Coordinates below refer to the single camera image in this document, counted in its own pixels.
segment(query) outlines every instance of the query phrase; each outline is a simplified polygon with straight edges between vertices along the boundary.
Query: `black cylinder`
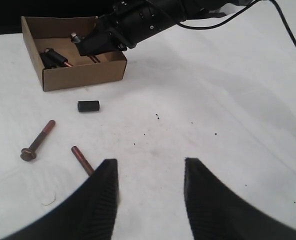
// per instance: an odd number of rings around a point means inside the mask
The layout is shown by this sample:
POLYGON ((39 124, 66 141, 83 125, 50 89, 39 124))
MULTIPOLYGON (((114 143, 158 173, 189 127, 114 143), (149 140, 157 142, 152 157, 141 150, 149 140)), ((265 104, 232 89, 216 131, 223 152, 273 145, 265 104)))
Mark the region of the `black cylinder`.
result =
POLYGON ((52 59, 50 59, 46 53, 41 52, 40 54, 41 61, 43 63, 44 69, 55 69, 57 68, 56 63, 52 59))
POLYGON ((52 59, 55 63, 57 63, 61 67, 64 67, 65 63, 68 62, 67 58, 65 58, 63 55, 59 54, 52 48, 46 48, 44 50, 44 53, 47 55, 47 57, 52 59))
POLYGON ((78 112, 97 112, 100 110, 99 101, 79 101, 77 104, 78 112))

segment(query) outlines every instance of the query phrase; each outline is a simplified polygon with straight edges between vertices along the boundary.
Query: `white table surface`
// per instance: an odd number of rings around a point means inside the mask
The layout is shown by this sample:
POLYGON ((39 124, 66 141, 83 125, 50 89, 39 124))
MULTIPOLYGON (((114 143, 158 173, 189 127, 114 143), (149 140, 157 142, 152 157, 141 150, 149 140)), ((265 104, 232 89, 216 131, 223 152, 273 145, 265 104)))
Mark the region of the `white table surface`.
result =
POLYGON ((241 16, 210 31, 173 27, 126 56, 122 81, 43 92, 22 35, 0 36, 0 238, 87 179, 73 145, 94 168, 118 159, 114 240, 193 239, 185 157, 296 229, 296 55, 241 16), (100 100, 101 111, 78 113, 80 100, 100 100), (50 119, 57 125, 37 160, 22 161, 50 119))

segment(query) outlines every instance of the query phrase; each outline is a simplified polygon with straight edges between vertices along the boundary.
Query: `open cardboard box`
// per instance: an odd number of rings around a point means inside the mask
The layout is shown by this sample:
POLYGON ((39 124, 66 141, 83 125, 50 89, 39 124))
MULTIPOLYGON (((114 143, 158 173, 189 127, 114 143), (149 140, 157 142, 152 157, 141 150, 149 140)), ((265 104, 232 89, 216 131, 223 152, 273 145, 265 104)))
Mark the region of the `open cardboard box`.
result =
POLYGON ((87 35, 94 29, 95 21, 95 17, 21 17, 23 39, 45 92, 123 79, 127 59, 122 52, 97 55, 100 63, 94 63, 89 57, 80 56, 70 41, 73 32, 87 35), (73 67, 44 69, 39 53, 46 48, 53 48, 65 56, 73 67))

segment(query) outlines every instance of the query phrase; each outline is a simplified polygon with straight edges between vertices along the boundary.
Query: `bolt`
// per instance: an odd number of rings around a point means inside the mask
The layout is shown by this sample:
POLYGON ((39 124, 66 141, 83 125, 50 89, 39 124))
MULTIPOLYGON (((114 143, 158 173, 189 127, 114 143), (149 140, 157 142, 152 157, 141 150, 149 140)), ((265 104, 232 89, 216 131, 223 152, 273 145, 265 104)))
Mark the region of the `bolt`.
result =
POLYGON ((21 150, 21 159, 30 162, 37 157, 36 150, 42 144, 42 142, 46 139, 47 135, 52 131, 56 122, 54 120, 50 120, 47 125, 43 128, 43 130, 39 133, 36 139, 32 142, 30 147, 23 148, 21 150))
POLYGON ((83 169, 86 171, 86 173, 90 176, 91 174, 94 173, 93 167, 90 165, 90 163, 87 161, 87 159, 84 157, 82 152, 79 150, 78 147, 73 146, 71 148, 71 151, 73 155, 77 158, 83 169))

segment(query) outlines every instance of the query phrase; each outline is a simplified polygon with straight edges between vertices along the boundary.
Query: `black ridged surface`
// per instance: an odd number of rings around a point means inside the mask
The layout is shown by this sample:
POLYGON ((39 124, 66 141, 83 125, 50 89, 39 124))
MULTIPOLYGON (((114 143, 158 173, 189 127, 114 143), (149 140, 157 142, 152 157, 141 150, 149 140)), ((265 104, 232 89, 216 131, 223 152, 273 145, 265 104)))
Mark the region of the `black ridged surface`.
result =
POLYGON ((296 230, 241 199, 197 158, 185 162, 184 198, 195 240, 296 240, 296 230))
POLYGON ((62 204, 4 240, 110 240, 118 189, 117 160, 106 159, 62 204))
POLYGON ((118 175, 112 173, 106 180, 100 197, 89 213, 81 233, 81 240, 110 240, 113 235, 118 204, 118 175))

